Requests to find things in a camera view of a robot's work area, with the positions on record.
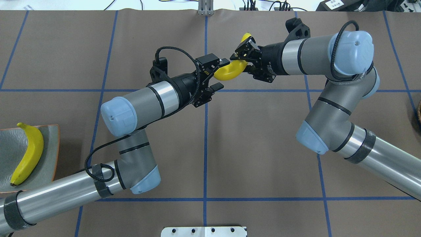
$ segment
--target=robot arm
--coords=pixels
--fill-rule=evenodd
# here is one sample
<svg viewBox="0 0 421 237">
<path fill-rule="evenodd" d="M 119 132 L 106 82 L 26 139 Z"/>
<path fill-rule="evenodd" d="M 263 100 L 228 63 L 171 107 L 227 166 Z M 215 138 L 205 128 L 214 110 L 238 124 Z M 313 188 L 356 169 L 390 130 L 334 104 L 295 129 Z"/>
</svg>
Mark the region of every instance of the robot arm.
<svg viewBox="0 0 421 237">
<path fill-rule="evenodd" d="M 169 78 L 167 59 L 157 54 L 151 69 L 152 83 L 101 107 L 108 129 L 120 137 L 115 140 L 120 159 L 95 164 L 87 167 L 88 172 L 82 170 L 44 187 L 20 191 L 0 200 L 0 236 L 126 188 L 134 194 L 155 188 L 161 178 L 144 130 L 146 125 L 171 116 L 190 103 L 199 107 L 223 88 L 221 83 L 208 85 L 215 71 L 229 64 L 227 59 L 208 54 L 193 61 L 195 72 Z"/>
<path fill-rule="evenodd" d="M 344 31 L 348 24 L 355 24 L 357 31 Z M 314 38 L 300 19 L 288 20 L 286 28 L 289 35 L 284 42 L 257 46 L 250 36 L 230 59 L 251 62 L 244 72 L 269 83 L 277 75 L 325 75 L 325 88 L 299 128 L 297 140 L 318 154 L 337 152 L 421 200 L 421 160 L 349 121 L 360 100 L 374 94 L 380 84 L 372 64 L 371 36 L 358 31 L 353 21 L 338 34 Z"/>
</svg>

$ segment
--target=blue plastic cap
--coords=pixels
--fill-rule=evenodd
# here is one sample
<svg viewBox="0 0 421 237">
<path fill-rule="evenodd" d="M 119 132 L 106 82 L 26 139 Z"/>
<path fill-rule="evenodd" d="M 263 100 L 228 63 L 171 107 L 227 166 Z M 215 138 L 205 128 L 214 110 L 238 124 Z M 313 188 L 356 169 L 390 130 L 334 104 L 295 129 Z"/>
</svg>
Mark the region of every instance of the blue plastic cap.
<svg viewBox="0 0 421 237">
<path fill-rule="evenodd" d="M 329 42 L 329 61 L 332 56 L 335 34 Z M 335 69 L 343 75 L 360 74 L 368 70 L 374 57 L 373 38 L 365 31 L 344 31 L 338 43 Z"/>
<path fill-rule="evenodd" d="M 329 150 L 328 146 L 306 121 L 303 121 L 295 137 L 301 144 L 318 154 L 323 155 Z"/>
<path fill-rule="evenodd" d="M 377 70 L 376 68 L 373 68 L 373 70 L 376 73 L 376 82 L 374 83 L 374 86 L 371 89 L 371 91 L 362 97 L 363 99 L 367 99 L 368 97 L 372 96 L 378 90 L 378 87 L 380 86 L 380 77 L 378 76 Z"/>
<path fill-rule="evenodd" d="M 136 129 L 136 111 L 124 97 L 115 97 L 102 104 L 101 115 L 110 133 L 116 137 L 131 133 Z"/>
<path fill-rule="evenodd" d="M 160 182 L 161 176 L 159 175 L 158 166 L 155 166 L 155 168 L 149 172 L 149 174 L 147 174 L 135 186 L 131 187 L 130 190 L 133 194 L 141 194 L 155 188 L 159 185 Z"/>
</svg>

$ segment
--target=black band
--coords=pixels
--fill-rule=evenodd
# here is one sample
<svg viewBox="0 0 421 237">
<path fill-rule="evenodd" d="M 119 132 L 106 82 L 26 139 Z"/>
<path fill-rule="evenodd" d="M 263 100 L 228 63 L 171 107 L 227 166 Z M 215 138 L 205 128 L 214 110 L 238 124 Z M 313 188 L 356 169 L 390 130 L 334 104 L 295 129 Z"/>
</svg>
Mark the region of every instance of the black band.
<svg viewBox="0 0 421 237">
<path fill-rule="evenodd" d="M 352 113 L 351 111 L 349 111 L 349 110 L 348 110 L 347 108 L 345 108 L 344 106 L 339 105 L 339 104 L 336 104 L 335 102 L 333 102 L 333 101 L 331 101 L 331 100 L 328 100 L 328 99 L 326 99 L 326 98 L 319 97 L 319 98 L 318 98 L 318 100 L 323 101 L 323 102 L 325 102 L 325 103 L 328 103 L 328 104 L 330 104 L 331 106 L 336 107 L 336 108 L 338 108 L 338 109 L 342 110 L 343 112 L 347 113 L 348 115 L 351 115 L 351 113 Z"/>
<path fill-rule="evenodd" d="M 143 144 L 140 144 L 140 145 L 137 145 L 137 146 L 134 146 L 134 147 L 130 147 L 130 148 L 125 149 L 125 150 L 122 150 L 122 151 L 119 151 L 119 153 L 120 153 L 120 155 L 123 155 L 124 153 L 134 151 L 134 150 L 136 150 L 136 149 L 139 149 L 139 148 L 145 147 L 145 146 L 147 146 L 147 145 L 149 145 L 149 142 L 147 142 L 147 143 L 143 143 Z"/>
<path fill-rule="evenodd" d="M 4 200 L 4 219 L 6 219 L 6 222 L 10 226 L 10 228 L 14 230 L 26 229 L 29 226 L 36 225 L 26 222 L 19 211 L 17 199 L 19 193 L 21 192 L 23 191 L 20 190 L 16 193 L 16 195 L 7 196 Z"/>
<path fill-rule="evenodd" d="M 102 174 L 102 168 L 100 164 L 95 164 L 92 166 L 92 174 L 99 178 L 104 178 L 104 175 Z M 93 183 L 95 184 L 95 188 L 98 192 L 98 194 L 101 196 L 101 198 L 108 198 L 109 196 L 113 195 L 107 185 L 104 182 L 93 180 Z"/>
<path fill-rule="evenodd" d="M 123 179 L 121 178 L 120 170 L 118 169 L 117 160 L 114 160 L 114 167 L 115 167 L 115 172 L 117 173 L 117 178 L 118 178 L 118 181 L 120 182 L 121 188 L 124 190 L 126 189 L 126 186 L 124 185 Z"/>
<path fill-rule="evenodd" d="M 304 42 L 307 40 L 304 39 L 303 42 L 301 42 L 300 47 L 298 47 L 298 54 L 297 54 L 297 59 L 298 59 L 298 67 L 300 68 L 300 71 L 304 74 L 304 75 L 308 75 L 306 72 L 304 72 L 303 69 L 303 65 L 301 65 L 301 50 L 303 49 L 303 45 Z"/>
<path fill-rule="evenodd" d="M 344 146 L 349 142 L 349 139 L 351 138 L 352 134 L 354 133 L 354 129 L 355 129 L 355 125 L 353 123 L 351 123 L 351 130 L 349 131 L 348 136 L 345 138 L 345 141 L 338 148 L 333 150 L 333 152 L 338 152 L 342 148 L 344 148 Z"/>
<path fill-rule="evenodd" d="M 161 113 L 162 113 L 161 118 L 162 118 L 165 115 L 165 108 L 164 108 L 164 103 L 162 103 L 161 96 L 158 94 L 157 90 L 155 90 L 155 88 L 153 88 L 152 86 L 147 86 L 147 87 L 155 93 L 155 95 L 156 95 L 156 97 L 159 101 L 159 105 L 161 106 Z"/>
<path fill-rule="evenodd" d="M 358 148 L 357 152 L 353 154 L 352 156 L 345 158 L 345 160 L 353 163 L 358 164 L 361 161 L 363 161 L 368 154 L 371 152 L 371 150 L 374 147 L 374 143 L 376 143 L 376 135 L 372 133 L 369 130 L 365 129 L 365 139 L 362 142 L 360 148 Z"/>
</svg>

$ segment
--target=white bracket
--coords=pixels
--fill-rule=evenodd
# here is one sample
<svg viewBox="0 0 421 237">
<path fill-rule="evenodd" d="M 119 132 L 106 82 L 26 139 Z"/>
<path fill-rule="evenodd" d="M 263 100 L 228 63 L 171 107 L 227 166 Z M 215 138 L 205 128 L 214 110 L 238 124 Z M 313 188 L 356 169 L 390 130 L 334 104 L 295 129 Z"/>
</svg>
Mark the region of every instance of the white bracket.
<svg viewBox="0 0 421 237">
<path fill-rule="evenodd" d="M 213 0 L 199 0 L 198 14 L 203 16 L 213 15 Z"/>
<path fill-rule="evenodd" d="M 247 227 L 166 227 L 162 230 L 161 237 L 247 237 Z"/>
</svg>

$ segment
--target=peeled yellow banana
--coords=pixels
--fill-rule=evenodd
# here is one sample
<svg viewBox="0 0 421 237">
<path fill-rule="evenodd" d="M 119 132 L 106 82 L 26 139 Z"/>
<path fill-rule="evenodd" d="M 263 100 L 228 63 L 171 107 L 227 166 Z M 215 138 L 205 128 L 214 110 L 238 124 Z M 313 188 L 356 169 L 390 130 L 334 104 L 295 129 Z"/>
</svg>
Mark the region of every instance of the peeled yellow banana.
<svg viewBox="0 0 421 237">
<path fill-rule="evenodd" d="M 28 147 L 24 157 L 12 174 L 10 180 L 12 186 L 21 184 L 29 177 L 38 164 L 44 149 L 44 138 L 38 128 L 24 123 L 18 123 L 17 126 L 25 131 L 28 138 Z"/>
</svg>

